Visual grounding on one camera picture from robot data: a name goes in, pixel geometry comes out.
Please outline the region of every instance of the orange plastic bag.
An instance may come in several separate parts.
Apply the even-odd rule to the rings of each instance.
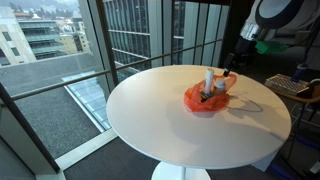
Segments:
[[[206,101],[201,102],[200,92],[204,89],[204,81],[194,85],[192,88],[187,89],[184,93],[184,104],[192,112],[207,112],[207,111],[218,111],[226,107],[229,103],[229,95],[227,91],[236,83],[237,76],[234,74],[229,74],[226,78],[224,76],[213,76],[211,91],[214,91],[214,83],[216,79],[223,78],[226,84],[226,90],[208,98]]]

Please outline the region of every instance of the glass window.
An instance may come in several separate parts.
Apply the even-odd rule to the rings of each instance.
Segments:
[[[13,52],[13,54],[14,54],[15,56],[20,56],[19,51],[18,51],[17,48],[11,48],[11,49],[12,49],[12,52]]]
[[[10,35],[9,35],[8,32],[2,32],[2,34],[3,34],[4,38],[5,38],[7,41],[12,41],[12,39],[11,39],[11,37],[10,37]]]

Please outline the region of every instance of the keyboard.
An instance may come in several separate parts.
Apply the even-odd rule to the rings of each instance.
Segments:
[[[288,76],[277,74],[267,79],[265,85],[293,96],[309,89],[307,82],[292,82],[290,79]]]

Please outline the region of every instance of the metal railing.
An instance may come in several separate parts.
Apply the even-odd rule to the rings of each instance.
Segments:
[[[144,59],[144,60],[141,60],[141,61],[137,61],[137,62],[133,62],[133,63],[130,63],[130,64],[126,64],[124,66],[116,67],[116,71],[121,70],[121,69],[125,69],[125,68],[129,68],[131,66],[143,64],[143,63],[146,63],[146,62],[150,62],[150,61],[153,61],[153,60],[156,60],[156,59],[160,59],[160,58],[163,58],[163,57],[166,57],[166,56],[171,56],[173,54],[177,54],[177,53],[181,53],[181,52],[184,52],[184,51],[188,51],[190,49],[196,49],[198,47],[204,47],[205,45],[216,43],[216,42],[219,42],[219,41],[222,41],[222,39],[218,39],[218,40],[215,40],[215,41],[210,41],[210,42],[207,42],[207,43],[203,43],[201,45],[197,45],[197,46],[181,49],[181,50],[178,50],[178,51],[174,51],[172,53],[162,54],[160,56],[156,56],[156,57],[152,57],[152,58],[149,58],[149,59]],[[56,84],[52,84],[52,85],[49,85],[49,86],[38,88],[38,89],[35,89],[35,90],[32,90],[32,91],[28,91],[28,92],[25,92],[25,93],[17,94],[17,95],[11,96],[11,99],[13,101],[16,101],[16,100],[23,99],[23,98],[26,98],[26,97],[30,97],[30,96],[33,96],[33,95],[36,95],[36,94],[40,94],[40,93],[43,93],[43,92],[46,92],[46,91],[50,91],[50,90],[57,89],[57,88],[60,88],[60,87],[63,87],[63,86],[67,86],[69,84],[73,84],[73,83],[76,83],[76,82],[79,82],[79,81],[90,79],[90,78],[93,78],[93,77],[96,77],[96,76],[101,76],[101,75],[104,75],[104,74],[107,74],[107,73],[110,73],[110,72],[111,72],[111,70],[99,71],[99,72],[96,72],[96,73],[91,74],[91,75],[83,76],[81,78],[73,79],[73,80],[66,81],[66,82],[56,83]]]

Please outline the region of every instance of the desk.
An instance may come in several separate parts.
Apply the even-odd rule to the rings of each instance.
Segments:
[[[227,108],[189,112],[184,92],[204,79],[206,69],[177,65],[146,70],[120,83],[108,99],[108,119],[119,137],[161,161],[152,179],[210,179],[204,169],[255,163],[275,154],[289,136],[291,119],[283,102],[241,75],[228,92]]]

